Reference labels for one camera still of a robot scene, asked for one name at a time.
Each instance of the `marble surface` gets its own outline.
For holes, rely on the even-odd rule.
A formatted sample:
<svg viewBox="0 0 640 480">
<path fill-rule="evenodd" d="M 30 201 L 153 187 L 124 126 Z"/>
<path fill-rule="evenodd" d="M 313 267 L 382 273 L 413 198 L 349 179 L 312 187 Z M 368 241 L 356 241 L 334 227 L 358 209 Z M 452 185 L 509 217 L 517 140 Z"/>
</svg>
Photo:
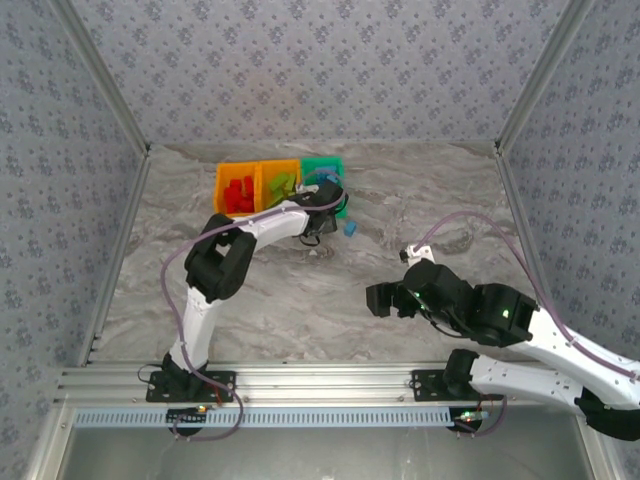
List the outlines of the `marble surface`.
<svg viewBox="0 0 640 480">
<path fill-rule="evenodd" d="M 368 285 L 401 279 L 398 251 L 444 215 L 471 209 L 496 220 L 517 241 L 489 144 L 269 144 L 153 146 L 150 170 L 116 292 L 94 360 L 160 359 L 175 327 L 160 293 L 162 260 L 196 236 L 212 211 L 216 162 L 339 155 L 346 167 L 352 238 L 339 230 L 319 247 L 286 239 L 259 251 L 239 293 L 224 306 L 210 348 L 215 360 L 446 360 L 468 347 L 421 318 L 373 317 Z M 472 283 L 502 282 L 531 294 L 502 241 L 480 221 L 446 225 L 432 243 L 436 261 Z M 180 309 L 184 256 L 169 270 Z"/>
</svg>

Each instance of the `blue patterned wall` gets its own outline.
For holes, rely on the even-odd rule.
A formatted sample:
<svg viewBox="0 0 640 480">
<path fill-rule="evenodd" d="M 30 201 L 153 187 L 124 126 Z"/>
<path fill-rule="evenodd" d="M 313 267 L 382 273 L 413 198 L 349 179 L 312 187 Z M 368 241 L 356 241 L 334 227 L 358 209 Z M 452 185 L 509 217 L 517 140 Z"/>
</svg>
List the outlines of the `blue patterned wall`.
<svg viewBox="0 0 640 480">
<path fill-rule="evenodd" d="M 497 137 L 566 0 L 77 0 L 152 143 Z"/>
<path fill-rule="evenodd" d="M 138 159 L 44 0 L 0 2 L 0 478 L 78 357 Z"/>
<path fill-rule="evenodd" d="M 508 154 L 564 320 L 640 358 L 640 4 L 596 3 Z M 630 446 L 630 478 L 640 450 Z"/>
</svg>

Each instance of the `enclosure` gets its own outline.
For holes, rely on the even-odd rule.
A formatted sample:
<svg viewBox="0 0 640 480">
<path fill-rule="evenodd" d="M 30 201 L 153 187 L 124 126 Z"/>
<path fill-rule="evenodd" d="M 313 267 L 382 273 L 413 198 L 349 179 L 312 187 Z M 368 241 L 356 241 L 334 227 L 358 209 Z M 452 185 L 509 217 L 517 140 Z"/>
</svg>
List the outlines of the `enclosure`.
<svg viewBox="0 0 640 480">
<path fill-rule="evenodd" d="M 0 11 L 0 477 L 100 478 L 94 465 L 114 456 L 122 470 L 104 478 L 222 468 L 222 457 L 194 463 L 203 445 L 172 446 L 158 425 L 116 415 L 157 413 L 136 371 L 176 336 L 160 267 L 214 213 L 221 162 L 338 156 L 349 193 L 320 245 L 259 251 L 218 320 L 209 359 L 245 372 L 239 391 L 255 408 L 418 415 L 412 368 L 440 368 L 454 348 L 526 362 L 367 309 L 367 286 L 406 271 L 398 251 L 460 210 L 518 244 L 571 328 L 640 357 L 636 2 L 10 0 Z M 534 296 L 479 220 L 449 223 L 432 247 L 472 284 Z M 168 271 L 181 310 L 183 262 Z M 220 444 L 220 475 L 343 478 L 366 464 L 380 478 L 640 477 L 635 444 L 526 399 L 510 409 L 486 440 L 442 424 L 248 427 Z M 91 412 L 105 420 L 83 423 Z M 134 441 L 149 445 L 145 466 L 124 460 Z M 253 466 L 229 453 L 268 442 Z M 460 461 L 477 451 L 480 464 Z"/>
</svg>

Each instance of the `cable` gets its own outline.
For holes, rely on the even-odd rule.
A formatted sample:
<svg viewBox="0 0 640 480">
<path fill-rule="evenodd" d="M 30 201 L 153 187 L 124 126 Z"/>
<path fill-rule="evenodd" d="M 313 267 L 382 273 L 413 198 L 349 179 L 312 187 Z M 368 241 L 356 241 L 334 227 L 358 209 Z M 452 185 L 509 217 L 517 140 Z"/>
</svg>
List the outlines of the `cable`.
<svg viewBox="0 0 640 480">
<path fill-rule="evenodd" d="M 303 238 L 310 238 L 310 237 L 304 237 L 302 235 L 298 236 L 298 240 L 300 240 L 300 243 L 303 244 L 305 247 L 317 247 L 318 245 L 320 245 L 320 237 L 318 235 L 314 235 L 313 237 L 311 237 L 316 239 L 316 243 L 305 242 Z"/>
<path fill-rule="evenodd" d="M 420 313 L 422 314 L 422 316 L 424 317 L 425 320 L 427 320 L 431 326 L 433 328 L 435 328 L 437 331 L 439 331 L 441 334 L 447 336 L 447 337 L 451 337 L 451 338 L 467 338 L 464 335 L 460 334 L 460 335 L 453 335 L 449 332 L 444 331 L 443 329 L 440 328 L 440 326 L 432 319 L 430 319 L 426 313 L 424 313 L 423 310 L 420 310 Z"/>
<path fill-rule="evenodd" d="M 349 194 L 345 194 L 344 196 L 344 205 L 342 205 L 340 208 L 338 208 L 334 213 L 337 215 L 340 212 L 342 212 L 342 210 L 344 210 L 345 208 L 347 208 L 347 203 L 349 203 Z"/>
<path fill-rule="evenodd" d="M 464 335 L 452 335 L 451 333 L 445 332 L 444 330 L 442 330 L 438 324 L 434 321 L 431 321 L 431 326 L 433 328 L 435 328 L 437 331 L 439 331 L 441 334 L 447 336 L 447 337 L 451 337 L 451 338 L 467 338 Z"/>
<path fill-rule="evenodd" d="M 480 400 L 480 407 L 482 408 L 482 402 L 486 402 L 489 400 L 491 402 L 491 410 L 489 410 L 489 416 L 493 415 L 493 398 L 488 397 L 484 400 Z"/>
<path fill-rule="evenodd" d="M 318 172 L 327 173 L 329 175 L 332 175 L 332 176 L 336 177 L 338 180 L 340 180 L 341 184 L 344 185 L 344 179 L 342 177 L 340 177 L 339 175 L 337 175 L 335 172 L 333 172 L 331 170 L 322 169 L 322 168 L 318 168 L 316 170 L 313 170 L 308 175 L 306 175 L 302 179 L 301 184 L 304 184 L 304 181 L 307 178 L 309 178 L 311 175 L 316 175 Z M 181 253 L 185 252 L 189 248 L 192 248 L 197 243 L 200 243 L 201 241 L 206 240 L 207 238 L 213 237 L 214 235 L 217 235 L 219 233 L 223 233 L 223 232 L 226 232 L 228 230 L 232 230 L 234 228 L 242 227 L 244 225 L 249 225 L 249 224 L 253 224 L 253 223 L 256 223 L 256 222 L 260 222 L 261 220 L 264 220 L 266 218 L 272 217 L 273 215 L 278 215 L 280 213 L 286 213 L 286 212 L 321 212 L 323 210 L 330 210 L 330 209 L 340 205 L 340 203 L 345 199 L 346 195 L 347 195 L 347 192 L 344 190 L 344 187 L 343 187 L 342 193 L 340 194 L 340 198 L 338 198 L 336 201 L 331 202 L 331 203 L 329 203 L 327 205 L 320 205 L 320 206 L 300 206 L 300 205 L 295 205 L 295 206 L 289 206 L 289 207 L 274 208 L 274 209 L 268 210 L 266 212 L 263 212 L 261 214 L 257 214 L 255 216 L 253 216 L 251 219 L 244 219 L 244 220 L 241 219 L 241 220 L 237 220 L 235 222 L 229 223 L 227 225 L 223 225 L 221 227 L 214 228 L 213 230 L 209 230 L 208 232 L 205 232 L 202 235 L 199 235 L 196 238 L 188 240 L 185 243 L 183 243 L 182 245 L 180 245 L 162 263 L 162 267 L 160 268 L 160 287 L 162 288 L 162 295 L 164 296 L 164 298 L 165 298 L 165 300 L 167 302 L 167 305 L 169 305 L 169 308 L 171 309 L 171 312 L 173 314 L 173 319 L 174 319 L 176 327 L 178 329 L 178 337 L 180 339 L 180 350 L 182 352 L 182 357 L 184 358 L 184 363 L 187 365 L 187 368 L 189 369 L 189 371 L 191 372 L 191 374 L 194 377 L 202 380 L 204 383 L 208 383 L 209 385 L 213 385 L 214 387 L 218 387 L 219 389 L 224 390 L 229 395 L 231 395 L 233 397 L 233 399 L 236 402 L 238 402 L 238 408 L 240 410 L 238 412 L 238 418 L 237 418 L 236 422 L 233 424 L 233 426 L 231 428 L 229 428 L 228 430 L 226 430 L 225 432 L 223 432 L 221 434 L 211 435 L 211 436 L 207 436 L 207 437 L 184 437 L 183 435 L 180 435 L 177 432 L 177 424 L 178 424 L 178 422 L 176 421 L 174 423 L 174 428 L 173 428 L 173 433 L 176 435 L 176 438 L 181 438 L 181 439 L 185 439 L 185 440 L 192 441 L 192 442 L 215 441 L 215 440 L 222 440 L 224 438 L 227 438 L 227 437 L 233 435 L 238 430 L 238 428 L 240 428 L 240 423 L 242 422 L 242 419 L 243 419 L 243 416 L 244 416 L 244 404 L 242 403 L 242 399 L 236 393 L 235 390 L 233 390 L 232 388 L 227 387 L 223 383 L 217 382 L 215 380 L 212 380 L 212 379 L 204 376 L 202 373 L 198 372 L 198 370 L 191 363 L 191 359 L 189 358 L 189 354 L 187 353 L 187 348 L 186 348 L 187 344 L 186 344 L 186 340 L 185 340 L 185 336 L 184 336 L 184 324 L 183 324 L 183 321 L 182 321 L 182 315 L 180 315 L 180 312 L 178 311 L 178 307 L 176 307 L 176 304 L 174 303 L 173 299 L 171 298 L 171 295 L 169 294 L 169 289 L 167 287 L 167 270 L 168 270 L 169 265 L 171 264 L 171 262 L 173 262 Z"/>
<path fill-rule="evenodd" d="M 594 354 L 593 352 L 591 352 L 587 348 L 583 347 L 578 342 L 578 339 L 573 337 L 569 333 L 569 331 L 567 330 L 566 325 L 564 323 L 562 323 L 562 320 L 560 320 L 560 315 L 558 314 L 558 312 L 556 311 L 555 307 L 553 306 L 553 303 L 551 303 L 549 298 L 546 296 L 546 294 L 542 290 L 542 287 L 540 286 L 538 281 L 533 276 L 533 273 L 531 272 L 531 270 L 527 266 L 527 262 L 522 257 L 520 252 L 518 252 L 518 249 L 516 248 L 516 246 L 509 239 L 509 237 L 506 236 L 506 234 L 502 231 L 502 229 L 498 226 L 498 224 L 495 223 L 493 220 L 491 220 L 486 215 L 483 215 L 482 213 L 467 211 L 467 210 L 463 210 L 463 211 L 460 211 L 460 212 L 455 212 L 455 213 L 452 213 L 450 215 L 447 215 L 442 220 L 440 220 L 438 223 L 436 223 L 427 232 L 427 234 L 422 238 L 422 240 L 420 240 L 420 242 L 418 242 L 418 244 L 414 247 L 414 250 L 417 251 L 420 248 L 422 248 L 431 239 L 431 237 L 433 237 L 433 235 L 440 229 L 440 227 L 442 227 L 444 224 L 449 223 L 450 221 L 455 220 L 456 218 L 459 218 L 459 217 L 475 217 L 475 218 L 479 218 L 480 220 L 482 220 L 482 221 L 486 222 L 487 224 L 489 224 L 491 226 L 491 228 L 493 228 L 493 230 L 507 244 L 507 246 L 509 247 L 509 250 L 511 250 L 511 253 L 513 253 L 513 255 L 518 260 L 518 263 L 520 264 L 520 266 L 522 267 L 524 272 L 527 274 L 527 277 L 529 278 L 529 281 L 531 282 L 531 285 L 533 285 L 533 289 L 536 292 L 536 295 L 540 299 L 540 303 L 542 303 L 542 306 L 549 312 L 549 315 L 551 316 L 551 319 L 553 320 L 553 323 L 555 323 L 556 327 L 558 327 L 558 330 L 560 330 L 560 332 L 562 333 L 564 338 L 570 344 L 572 344 L 576 348 L 576 350 L 578 350 L 580 353 L 582 353 L 587 358 L 589 358 L 589 359 L 593 360 L 594 362 L 596 362 L 598 365 L 602 365 L 603 367 L 608 368 L 609 370 L 612 370 L 612 371 L 614 371 L 616 373 L 619 373 L 620 375 L 624 375 L 625 377 L 630 378 L 632 381 L 634 381 L 634 380 L 636 380 L 638 378 L 638 374 L 637 373 L 632 372 L 631 370 L 627 370 L 625 368 L 619 367 L 618 365 L 614 365 L 613 363 L 611 363 L 611 362 L 609 362 L 609 361 L 607 361 L 607 360 L 605 360 L 603 358 L 600 358 L 598 355 Z"/>
<path fill-rule="evenodd" d="M 504 422 L 504 417 L 506 415 L 507 415 L 507 397 L 504 396 L 502 397 L 502 409 L 500 410 L 500 414 L 498 415 L 498 418 L 493 423 L 493 425 L 491 425 L 486 430 L 482 430 L 481 432 L 478 432 L 477 430 L 474 430 L 473 428 L 471 428 L 469 425 L 465 425 L 464 423 L 458 420 L 454 420 L 453 423 L 456 426 L 469 431 L 469 433 L 458 432 L 460 435 L 464 435 L 465 437 L 471 437 L 471 438 L 479 438 L 479 437 L 485 437 L 495 432 L 498 429 L 498 427 L 502 424 L 502 422 Z"/>
<path fill-rule="evenodd" d="M 462 330 L 464 330 L 465 332 L 467 332 L 469 335 L 473 334 L 473 330 L 471 330 L 467 324 L 465 324 L 462 320 L 460 320 L 455 312 L 451 311 L 451 307 L 447 307 L 445 309 L 442 310 L 444 313 L 446 313 L 450 319 L 452 319 L 454 322 L 456 322 L 456 325 L 458 325 L 458 327 L 460 327 Z"/>
<path fill-rule="evenodd" d="M 150 383 L 149 380 L 145 380 L 140 376 L 140 372 L 142 372 L 142 369 L 145 367 L 162 367 L 162 365 L 160 365 L 159 363 L 145 363 L 138 369 L 138 380 L 140 380 L 142 383 L 146 383 L 147 385 L 149 385 Z"/>
</svg>

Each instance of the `green block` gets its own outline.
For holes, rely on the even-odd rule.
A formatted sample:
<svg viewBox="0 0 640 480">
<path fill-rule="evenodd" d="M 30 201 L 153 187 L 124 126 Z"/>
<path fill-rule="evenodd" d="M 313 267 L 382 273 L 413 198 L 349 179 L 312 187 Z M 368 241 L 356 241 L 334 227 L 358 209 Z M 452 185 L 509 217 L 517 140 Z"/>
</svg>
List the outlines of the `green block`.
<svg viewBox="0 0 640 480">
<path fill-rule="evenodd" d="M 277 190 L 273 192 L 273 198 L 271 199 L 271 202 L 269 202 L 269 205 L 267 205 L 267 208 L 275 207 L 277 204 L 279 204 L 283 200 L 284 200 L 284 194 L 282 193 L 282 190 Z"/>
<path fill-rule="evenodd" d="M 288 173 L 279 173 L 276 178 L 269 182 L 269 190 L 275 193 L 276 190 L 282 188 L 289 181 Z"/>
<path fill-rule="evenodd" d="M 289 179 L 287 180 L 287 183 L 284 186 L 284 191 L 287 195 L 290 195 L 293 192 L 293 187 L 296 184 L 296 174 L 292 173 L 289 175 Z"/>
<path fill-rule="evenodd" d="M 340 157 L 304 157 L 300 159 L 300 170 L 302 178 L 313 172 L 316 168 L 322 167 L 336 167 L 336 173 L 344 179 L 344 166 L 342 165 L 342 158 Z M 304 181 L 305 185 L 314 185 L 318 179 L 316 175 L 311 175 Z M 346 218 L 347 210 L 349 207 L 345 207 L 340 213 L 336 215 L 337 218 Z"/>
</svg>

